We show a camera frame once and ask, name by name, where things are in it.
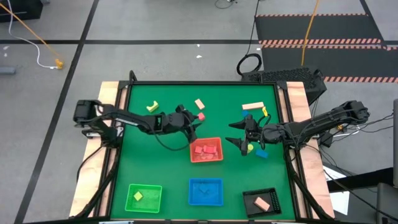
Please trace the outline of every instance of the white paper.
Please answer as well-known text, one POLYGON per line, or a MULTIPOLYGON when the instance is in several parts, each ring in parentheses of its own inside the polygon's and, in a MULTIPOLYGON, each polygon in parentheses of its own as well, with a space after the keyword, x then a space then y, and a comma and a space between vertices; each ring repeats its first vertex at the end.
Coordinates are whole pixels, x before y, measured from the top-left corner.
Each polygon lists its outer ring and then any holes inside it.
MULTIPOLYGON (((335 180, 339 178, 346 177, 344 174, 340 174, 332 169, 329 169, 323 166, 323 170, 327 172, 331 177, 335 180)), ((326 180, 331 180, 328 175, 325 174, 326 180)), ((348 202, 349 202, 349 192, 335 192, 330 194, 331 205, 333 209, 337 212, 340 212, 344 215, 348 214, 348 202)))

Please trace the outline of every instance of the gray floor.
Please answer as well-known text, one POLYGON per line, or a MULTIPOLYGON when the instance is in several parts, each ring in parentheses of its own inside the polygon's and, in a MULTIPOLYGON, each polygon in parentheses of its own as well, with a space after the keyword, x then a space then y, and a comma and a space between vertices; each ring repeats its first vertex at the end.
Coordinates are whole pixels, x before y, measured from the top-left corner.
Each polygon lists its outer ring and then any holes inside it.
MULTIPOLYGON (((311 13, 316 0, 266 0, 258 14, 311 13)), ((28 25, 45 39, 78 40, 93 0, 51 0, 40 20, 28 25)), ((398 40, 394 0, 367 0, 387 40, 398 40)), ((229 9, 217 9, 214 0, 99 0, 88 39, 248 39, 255 1, 239 0, 229 9)), ((321 1, 318 13, 362 13, 358 0, 321 1)), ((11 39, 8 24, 0 24, 0 39, 11 39)), ((33 39, 15 23, 13 34, 33 39)), ((14 76, 0 76, 0 220, 13 223, 76 45, 53 45, 66 60, 64 70, 48 70, 35 63, 31 45, 0 45, 0 65, 16 66, 14 76)), ((25 222, 67 218, 75 190, 75 175, 86 139, 73 127, 72 114, 79 99, 95 99, 102 81, 123 80, 133 69, 140 80, 239 80, 236 63, 247 45, 85 45, 56 127, 49 153, 32 197, 25 222)), ((251 52, 256 52, 253 45, 251 52)), ((53 57, 40 46, 40 61, 53 57)), ((248 61, 243 70, 255 62, 248 61)), ((396 84, 328 83, 317 113, 346 100, 361 100, 379 119, 392 111, 398 98, 396 84)), ((369 130, 383 128, 379 123, 369 130)), ((392 164, 392 130, 359 133, 326 149, 338 165, 355 173, 392 164)))

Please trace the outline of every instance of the white cable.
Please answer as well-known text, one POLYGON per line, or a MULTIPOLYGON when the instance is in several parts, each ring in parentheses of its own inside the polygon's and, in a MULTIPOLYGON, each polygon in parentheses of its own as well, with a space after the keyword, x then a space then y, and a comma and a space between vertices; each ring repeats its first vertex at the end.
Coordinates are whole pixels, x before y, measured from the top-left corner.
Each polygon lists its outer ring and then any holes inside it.
POLYGON ((358 134, 358 133, 359 133, 359 130, 361 130, 361 128, 357 125, 357 126, 356 126, 356 132, 354 132, 354 133, 346 133, 346 134, 337 134, 337 135, 335 135, 335 136, 333 136, 333 137, 342 137, 342 136, 347 136, 347 135, 358 134))
MULTIPOLYGON (((10 2, 10 0, 7 0, 7 2, 8 2, 8 7, 9 7, 9 9, 10 9, 10 12, 13 13, 12 8, 11 8, 11 2, 10 2)), ((40 49, 39 49, 39 46, 37 46, 37 44, 32 43, 31 41, 26 40, 26 39, 23 39, 23 38, 21 38, 21 37, 16 37, 16 36, 14 36, 14 35, 11 33, 12 20, 13 20, 13 16, 11 15, 11 21, 10 21, 10 25, 9 25, 9 27, 8 27, 8 33, 11 35, 11 37, 16 38, 16 39, 19 39, 19 40, 26 41, 26 42, 28 42, 28 43, 34 45, 34 46, 36 47, 36 49, 37 49, 37 60, 36 60, 37 64, 40 65, 40 66, 43 67, 43 68, 55 69, 56 67, 54 67, 54 66, 45 66, 45 65, 42 65, 42 64, 39 62, 39 58, 40 58, 40 49)))

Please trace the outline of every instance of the robotic arm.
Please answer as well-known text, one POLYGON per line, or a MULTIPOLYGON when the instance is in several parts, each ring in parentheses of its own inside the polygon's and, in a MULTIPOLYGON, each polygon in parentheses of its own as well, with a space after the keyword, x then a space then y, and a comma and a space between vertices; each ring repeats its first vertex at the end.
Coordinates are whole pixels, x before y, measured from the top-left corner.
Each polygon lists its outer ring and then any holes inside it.
POLYGON ((193 124, 198 116, 186 110, 183 105, 178 105, 175 113, 138 115, 115 108, 113 105, 102 104, 98 100, 79 100, 76 105, 73 120, 77 126, 89 126, 91 132, 98 133, 103 143, 111 143, 118 137, 118 130, 109 127, 104 120, 115 120, 130 124, 146 134, 170 134, 181 131, 189 142, 196 140, 195 130, 201 123, 193 124))
POLYGON ((262 149, 265 149, 265 144, 279 142, 297 147, 307 143, 312 136, 340 124, 363 124, 368 118, 368 109, 358 101, 347 101, 329 112, 302 122, 266 124, 263 127, 260 127, 249 114, 242 121, 229 124, 232 128, 243 129, 244 139, 226 138, 226 140, 238 146, 242 156, 246 156, 249 142, 258 142, 262 149))

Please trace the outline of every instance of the pink block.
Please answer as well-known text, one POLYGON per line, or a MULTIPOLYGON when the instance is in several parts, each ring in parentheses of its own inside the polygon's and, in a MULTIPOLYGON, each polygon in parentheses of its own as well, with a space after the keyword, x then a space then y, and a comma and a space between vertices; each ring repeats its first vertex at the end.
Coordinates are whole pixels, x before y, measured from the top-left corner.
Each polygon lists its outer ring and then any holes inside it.
POLYGON ((217 152, 217 147, 216 146, 205 146, 203 148, 203 152, 205 152, 205 153, 216 153, 217 152))
POLYGON ((205 115, 203 113, 198 114, 199 120, 204 121, 205 120, 205 115))
POLYGON ((201 154, 201 147, 197 146, 195 148, 195 153, 201 154))

